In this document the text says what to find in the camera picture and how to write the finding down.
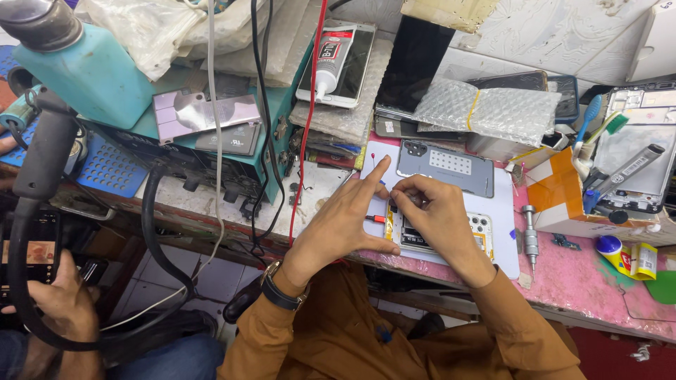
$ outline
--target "yellow rubber band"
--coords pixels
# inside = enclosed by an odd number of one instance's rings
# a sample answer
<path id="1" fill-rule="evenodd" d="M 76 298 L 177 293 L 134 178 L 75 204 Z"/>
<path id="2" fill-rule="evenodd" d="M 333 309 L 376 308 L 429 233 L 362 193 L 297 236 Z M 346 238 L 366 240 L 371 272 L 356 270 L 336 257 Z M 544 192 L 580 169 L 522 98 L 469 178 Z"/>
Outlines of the yellow rubber band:
<path id="1" fill-rule="evenodd" d="M 474 98 L 474 103 L 472 103 L 472 108 L 469 110 L 469 115 L 467 115 L 467 129 L 472 130 L 472 127 L 469 126 L 469 118 L 472 117 L 472 112 L 474 112 L 474 106 L 477 104 L 477 100 L 479 99 L 479 93 L 481 90 L 477 90 L 477 97 Z"/>

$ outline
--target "toothbrush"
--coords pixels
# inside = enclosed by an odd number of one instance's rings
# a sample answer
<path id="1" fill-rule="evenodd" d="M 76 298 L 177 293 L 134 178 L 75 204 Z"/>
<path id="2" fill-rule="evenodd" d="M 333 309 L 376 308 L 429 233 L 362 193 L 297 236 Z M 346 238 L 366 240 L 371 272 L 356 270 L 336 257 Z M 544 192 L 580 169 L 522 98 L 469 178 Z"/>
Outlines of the toothbrush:
<path id="1" fill-rule="evenodd" d="M 584 137 L 585 132 L 587 131 L 587 126 L 589 125 L 589 122 L 592 121 L 596 117 L 596 115 L 598 115 L 598 112 L 600 110 L 601 110 L 601 94 L 596 95 L 587 106 L 587 109 L 585 110 L 585 121 L 584 123 L 582 123 L 580 131 L 577 133 L 577 138 L 575 139 L 573 146 L 575 146 L 575 144 L 577 144 L 578 142 L 582 141 L 582 138 Z"/>

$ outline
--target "hand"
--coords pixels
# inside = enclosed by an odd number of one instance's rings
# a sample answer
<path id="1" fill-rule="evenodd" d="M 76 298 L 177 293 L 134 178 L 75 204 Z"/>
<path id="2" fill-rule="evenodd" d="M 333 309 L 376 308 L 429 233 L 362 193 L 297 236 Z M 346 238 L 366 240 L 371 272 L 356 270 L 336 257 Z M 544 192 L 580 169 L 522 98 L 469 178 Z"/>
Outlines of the hand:
<path id="1" fill-rule="evenodd" d="M 380 180 L 390 162 L 385 156 L 365 179 L 349 180 L 322 206 L 285 256 L 281 270 L 292 284 L 304 287 L 321 268 L 356 250 L 399 254 L 394 242 L 364 231 L 373 195 L 389 197 Z"/>
<path id="2" fill-rule="evenodd" d="M 390 195 L 411 225 L 467 285 L 479 288 L 493 281 L 496 269 L 477 247 L 459 187 L 415 174 L 394 185 Z M 415 196 L 415 203 L 409 196 Z"/>
<path id="3" fill-rule="evenodd" d="M 29 281 L 28 292 L 45 315 L 53 319 L 56 333 L 75 341 L 98 339 L 99 319 L 94 302 L 70 251 L 61 251 L 59 269 L 51 285 Z M 2 309 L 3 314 L 12 312 L 16 312 L 14 306 Z"/>

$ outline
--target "person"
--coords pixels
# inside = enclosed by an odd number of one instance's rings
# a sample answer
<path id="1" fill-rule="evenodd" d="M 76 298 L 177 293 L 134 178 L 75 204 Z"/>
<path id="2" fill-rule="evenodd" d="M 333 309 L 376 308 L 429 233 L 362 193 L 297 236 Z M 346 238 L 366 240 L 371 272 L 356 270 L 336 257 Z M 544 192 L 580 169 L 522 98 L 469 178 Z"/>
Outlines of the person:
<path id="1" fill-rule="evenodd" d="M 99 319 L 90 291 L 68 250 L 62 250 L 52 285 L 28 282 L 30 296 L 45 313 L 43 320 L 56 333 L 74 341 L 96 341 Z M 15 312 L 13 306 L 2 313 Z M 40 339 L 18 331 L 0 331 L 0 380 L 40 379 L 59 354 Z M 67 380 L 212 380 L 223 361 L 223 348 L 214 338 L 196 334 L 177 339 L 126 364 L 104 369 L 98 351 L 65 351 L 59 379 Z"/>
<path id="2" fill-rule="evenodd" d="M 321 207 L 272 277 L 290 298 L 312 282 L 307 299 L 294 312 L 273 304 L 264 291 L 237 320 L 239 334 L 218 378 L 584 379 L 563 326 L 534 311 L 477 248 L 461 190 L 414 175 L 388 193 L 379 181 L 390 162 L 385 156 L 365 179 L 349 180 Z M 330 265 L 359 249 L 400 253 L 392 241 L 364 232 L 373 195 L 391 197 L 460 275 L 482 322 L 409 341 L 370 305 L 360 265 Z"/>

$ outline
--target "red cable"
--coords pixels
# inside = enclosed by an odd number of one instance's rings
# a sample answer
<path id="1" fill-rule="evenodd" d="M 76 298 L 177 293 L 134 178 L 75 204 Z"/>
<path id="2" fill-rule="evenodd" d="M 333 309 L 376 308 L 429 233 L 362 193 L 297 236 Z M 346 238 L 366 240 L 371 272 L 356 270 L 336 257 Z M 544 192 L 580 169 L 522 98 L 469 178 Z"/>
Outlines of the red cable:
<path id="1" fill-rule="evenodd" d="M 303 162 L 305 162 L 305 143 L 308 140 L 308 131 L 310 130 L 310 121 L 312 120 L 312 112 L 314 112 L 314 84 L 317 77 L 317 59 L 319 56 L 319 40 L 322 38 L 322 30 L 324 29 L 324 15 L 327 12 L 327 0 L 322 0 L 322 8 L 319 11 L 319 21 L 317 22 L 317 32 L 314 34 L 314 47 L 312 48 L 312 76 L 310 79 L 310 112 L 308 113 L 308 121 L 305 123 L 305 130 L 303 131 L 303 141 L 300 145 L 300 182 L 298 183 L 298 192 L 296 192 L 295 200 L 293 201 L 293 210 L 291 211 L 291 227 L 289 227 L 289 247 L 293 246 L 293 219 L 295 218 L 295 210 L 298 207 L 298 198 L 303 191 Z"/>

